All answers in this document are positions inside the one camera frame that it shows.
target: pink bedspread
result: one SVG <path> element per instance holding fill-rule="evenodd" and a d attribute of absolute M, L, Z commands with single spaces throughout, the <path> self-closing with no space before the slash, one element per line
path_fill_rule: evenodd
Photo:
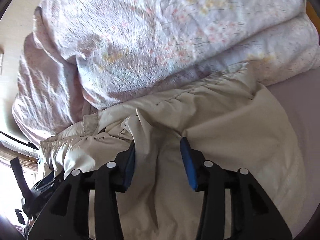
<path fill-rule="evenodd" d="M 237 62 L 270 85 L 319 66 L 304 0 L 42 0 L 13 116 L 36 145 L 86 114 Z"/>

